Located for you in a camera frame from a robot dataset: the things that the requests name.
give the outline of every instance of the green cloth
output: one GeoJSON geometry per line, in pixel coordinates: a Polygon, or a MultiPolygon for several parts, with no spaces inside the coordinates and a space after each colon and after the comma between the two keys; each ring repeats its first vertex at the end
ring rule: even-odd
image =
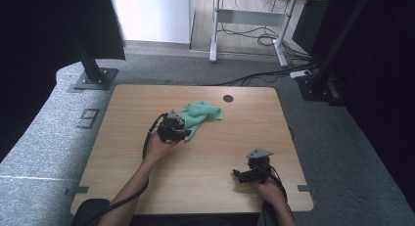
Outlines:
{"type": "Polygon", "coordinates": [[[192,130],[190,136],[185,138],[185,140],[190,140],[195,135],[201,122],[208,116],[216,120],[222,119],[222,110],[213,106],[210,102],[200,101],[188,104],[180,111],[180,115],[184,119],[184,129],[192,130]]]}

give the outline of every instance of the wooden tabletop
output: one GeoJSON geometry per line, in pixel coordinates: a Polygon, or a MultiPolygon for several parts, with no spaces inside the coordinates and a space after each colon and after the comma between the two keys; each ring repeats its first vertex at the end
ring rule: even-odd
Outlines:
{"type": "Polygon", "coordinates": [[[154,120],[197,101],[220,107],[223,119],[202,122],[190,141],[173,148],[151,174],[137,214],[260,212],[262,198],[232,174],[249,170],[246,155],[255,148],[275,154],[271,165],[291,209],[313,208],[310,194],[299,192],[306,182],[273,88],[118,85],[80,182],[88,192],[75,195],[71,213],[87,199],[113,199],[141,163],[154,120]]]}

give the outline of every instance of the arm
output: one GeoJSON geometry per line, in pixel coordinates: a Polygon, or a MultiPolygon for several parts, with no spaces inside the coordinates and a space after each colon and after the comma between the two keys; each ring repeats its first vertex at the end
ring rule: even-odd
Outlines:
{"type": "MultiPolygon", "coordinates": [[[[158,134],[153,133],[149,145],[147,147],[147,154],[141,162],[137,171],[128,180],[124,187],[119,191],[111,204],[117,203],[135,193],[137,193],[146,184],[153,168],[165,156],[169,150],[177,145],[179,142],[163,143],[158,134]]],[[[136,198],[110,212],[105,214],[100,221],[100,226],[106,225],[128,225],[134,214],[138,199],[136,198]]]]}
{"type": "Polygon", "coordinates": [[[274,207],[280,226],[297,225],[291,215],[290,207],[285,202],[283,193],[271,178],[268,177],[263,184],[252,183],[252,185],[258,190],[259,194],[274,207]]]}

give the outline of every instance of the wall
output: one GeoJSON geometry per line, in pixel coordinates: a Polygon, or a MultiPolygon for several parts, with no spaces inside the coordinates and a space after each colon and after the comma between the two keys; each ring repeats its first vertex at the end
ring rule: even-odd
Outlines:
{"type": "Polygon", "coordinates": [[[190,43],[192,0],[113,0],[123,40],[190,43]]]}

